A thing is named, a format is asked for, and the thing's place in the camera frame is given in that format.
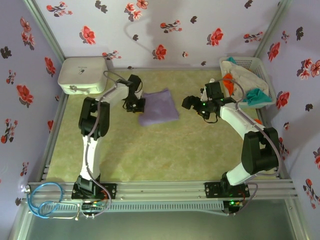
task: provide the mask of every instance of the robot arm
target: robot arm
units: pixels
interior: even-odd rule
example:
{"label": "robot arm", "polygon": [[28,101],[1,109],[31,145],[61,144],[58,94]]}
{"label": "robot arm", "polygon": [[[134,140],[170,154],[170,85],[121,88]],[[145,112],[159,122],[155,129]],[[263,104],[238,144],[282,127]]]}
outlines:
{"label": "robot arm", "polygon": [[[100,145],[102,137],[104,137],[109,130],[110,109],[118,102],[124,100],[127,112],[143,113],[145,99],[141,98],[142,89],[137,91],[140,85],[140,78],[136,75],[131,75],[128,81],[122,79],[118,80],[116,82],[116,86],[96,99],[91,97],[86,97],[84,99],[79,119],[79,128],[81,129],[83,139],[83,160],[80,175],[78,176],[73,188],[78,194],[84,196],[83,198],[93,198],[100,192],[99,187],[92,181],[92,178],[87,171],[86,159],[92,177],[99,182]],[[98,103],[98,124],[95,131],[88,139],[88,135],[97,120],[97,117],[93,116],[92,113],[98,111]]]}
{"label": "robot arm", "polygon": [[222,175],[221,185],[226,192],[232,186],[245,183],[257,173],[278,167],[275,151],[259,131],[260,129],[266,133],[279,151],[278,133],[274,128],[265,128],[259,123],[253,125],[254,121],[248,115],[244,112],[240,114],[236,110],[236,101],[233,98],[224,98],[219,82],[206,84],[201,93],[201,99],[195,96],[186,97],[182,107],[190,109],[193,106],[204,120],[208,120],[210,114],[215,113],[217,117],[228,122],[243,139],[241,163]]}

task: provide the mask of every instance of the white plastic container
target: white plastic container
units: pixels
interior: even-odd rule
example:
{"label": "white plastic container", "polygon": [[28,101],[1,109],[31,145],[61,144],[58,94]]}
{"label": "white plastic container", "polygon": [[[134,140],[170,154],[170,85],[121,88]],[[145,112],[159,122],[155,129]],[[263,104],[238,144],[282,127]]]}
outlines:
{"label": "white plastic container", "polygon": [[103,57],[73,57],[66,59],[58,84],[66,94],[99,94],[106,88],[108,70]]}
{"label": "white plastic container", "polygon": [[[222,66],[222,62],[226,61],[228,58],[229,56],[224,56],[219,59],[222,77],[227,74],[226,70]],[[257,75],[259,78],[261,78],[268,84],[269,97],[272,99],[271,102],[262,102],[252,106],[249,106],[247,102],[239,102],[239,107],[243,109],[244,108],[260,109],[265,107],[266,105],[275,104],[277,101],[276,93],[275,93],[274,87],[270,82],[270,79],[268,77],[268,74],[266,72],[263,62],[257,57],[249,57],[249,56],[233,56],[233,59],[235,60],[237,65],[250,70],[251,72],[253,72],[255,75]],[[226,87],[224,87],[224,92],[226,97],[230,97],[229,91],[227,90]]]}

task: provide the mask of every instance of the gray floor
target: gray floor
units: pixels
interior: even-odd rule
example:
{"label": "gray floor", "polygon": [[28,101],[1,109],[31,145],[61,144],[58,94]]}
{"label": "gray floor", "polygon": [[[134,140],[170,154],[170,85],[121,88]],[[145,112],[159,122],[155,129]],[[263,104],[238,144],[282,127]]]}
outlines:
{"label": "gray floor", "polygon": [[255,200],[236,217],[202,212],[105,213],[79,221],[34,217],[27,240],[294,240],[283,201]]}

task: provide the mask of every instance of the blue cable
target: blue cable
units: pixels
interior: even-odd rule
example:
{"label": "blue cable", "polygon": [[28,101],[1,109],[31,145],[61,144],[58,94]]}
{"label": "blue cable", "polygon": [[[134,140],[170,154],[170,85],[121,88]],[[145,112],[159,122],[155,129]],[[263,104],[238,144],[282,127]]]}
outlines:
{"label": "blue cable", "polygon": [[55,185],[59,188],[60,190],[60,199],[59,202],[62,201],[63,195],[64,195],[64,190],[63,188],[57,183],[57,182],[53,182],[53,181],[49,181],[49,182],[45,182],[43,184],[41,184],[40,186],[38,186],[35,190],[32,191],[32,193],[29,195],[28,193],[26,194],[26,202],[29,206],[30,211],[37,217],[40,217],[42,219],[48,219],[49,215],[52,214],[59,206],[59,204],[57,204],[51,211],[47,212],[47,213],[42,213],[42,208],[47,205],[47,204],[53,204],[53,201],[45,201],[43,203],[40,204],[39,207],[33,205],[32,203],[32,198],[34,197],[34,194],[41,189],[43,186],[46,185]]}

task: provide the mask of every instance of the metal bracket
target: metal bracket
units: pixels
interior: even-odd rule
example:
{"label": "metal bracket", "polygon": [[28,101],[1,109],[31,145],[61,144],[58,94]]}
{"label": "metal bracket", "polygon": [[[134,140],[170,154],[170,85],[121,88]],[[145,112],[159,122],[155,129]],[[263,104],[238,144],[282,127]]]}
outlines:
{"label": "metal bracket", "polygon": [[222,191],[222,186],[219,181],[205,182],[204,190],[207,199],[250,197],[248,185],[245,184],[234,186],[227,192]]}
{"label": "metal bracket", "polygon": [[[117,193],[117,184],[116,183],[101,183],[102,186],[104,186],[111,195],[111,199],[116,199],[116,193]],[[73,185],[72,189],[72,194],[71,194],[71,199],[88,199],[86,195],[82,194],[83,191],[79,189],[79,186],[77,184]],[[101,191],[95,196],[97,199],[104,199],[106,196],[105,194]]]}

